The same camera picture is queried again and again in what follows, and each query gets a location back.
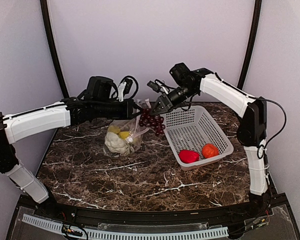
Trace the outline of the dark red toy grapes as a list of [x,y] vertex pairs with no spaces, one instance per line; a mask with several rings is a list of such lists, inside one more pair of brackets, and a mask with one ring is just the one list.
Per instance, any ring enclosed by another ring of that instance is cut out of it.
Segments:
[[150,128],[155,132],[156,136],[163,135],[166,126],[164,125],[164,117],[161,115],[150,115],[150,108],[143,108],[138,120],[140,127]]

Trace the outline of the clear zip top bag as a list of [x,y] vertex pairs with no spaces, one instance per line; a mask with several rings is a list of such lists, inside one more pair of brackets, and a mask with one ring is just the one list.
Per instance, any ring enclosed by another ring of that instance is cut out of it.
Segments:
[[126,157],[141,147],[143,135],[149,127],[140,126],[141,115],[129,120],[114,120],[108,127],[103,145],[107,157]]

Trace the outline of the yellow toy corn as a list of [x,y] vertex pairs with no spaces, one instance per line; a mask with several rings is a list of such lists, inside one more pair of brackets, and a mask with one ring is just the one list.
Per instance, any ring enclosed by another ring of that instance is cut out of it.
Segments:
[[119,134],[121,132],[120,127],[116,126],[116,125],[110,125],[107,129],[108,132],[111,133],[115,133],[115,134]]

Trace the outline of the white toy cauliflower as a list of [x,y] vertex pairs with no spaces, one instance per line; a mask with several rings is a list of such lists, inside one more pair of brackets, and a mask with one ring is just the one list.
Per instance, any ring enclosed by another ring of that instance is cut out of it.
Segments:
[[127,156],[131,153],[129,144],[114,132],[107,132],[104,144],[111,153]]

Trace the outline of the red toy bell pepper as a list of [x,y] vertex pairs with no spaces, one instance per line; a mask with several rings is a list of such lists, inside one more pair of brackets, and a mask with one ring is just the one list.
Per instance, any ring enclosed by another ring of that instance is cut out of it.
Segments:
[[197,152],[187,149],[181,150],[178,154],[178,157],[185,164],[191,164],[200,159],[200,155]]

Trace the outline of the orange toy pumpkin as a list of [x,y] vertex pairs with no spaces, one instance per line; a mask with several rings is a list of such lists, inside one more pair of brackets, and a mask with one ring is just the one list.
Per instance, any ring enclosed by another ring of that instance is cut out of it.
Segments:
[[211,143],[207,143],[205,146],[203,146],[201,152],[205,159],[216,157],[219,155],[218,148]]

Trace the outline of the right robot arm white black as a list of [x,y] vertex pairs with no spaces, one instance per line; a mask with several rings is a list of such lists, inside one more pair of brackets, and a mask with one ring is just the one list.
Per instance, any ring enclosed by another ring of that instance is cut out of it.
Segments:
[[270,142],[267,137],[267,104],[269,99],[255,97],[221,79],[207,68],[190,70],[183,62],[170,69],[178,85],[169,93],[163,92],[156,100],[151,115],[169,113],[183,102],[201,93],[208,94],[229,108],[239,118],[237,140],[246,153],[249,176],[249,202],[245,213],[250,217],[262,214],[271,204],[269,162],[266,154]]

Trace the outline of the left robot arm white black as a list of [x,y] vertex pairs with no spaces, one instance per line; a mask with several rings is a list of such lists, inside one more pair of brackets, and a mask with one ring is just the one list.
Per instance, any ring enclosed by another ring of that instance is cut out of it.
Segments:
[[137,80],[125,76],[116,85],[108,77],[92,76],[87,88],[77,97],[64,98],[51,105],[3,115],[0,112],[0,173],[28,194],[50,218],[57,218],[61,208],[52,192],[17,158],[14,144],[29,136],[58,128],[77,126],[97,118],[131,120],[141,113],[133,96],[125,98]]

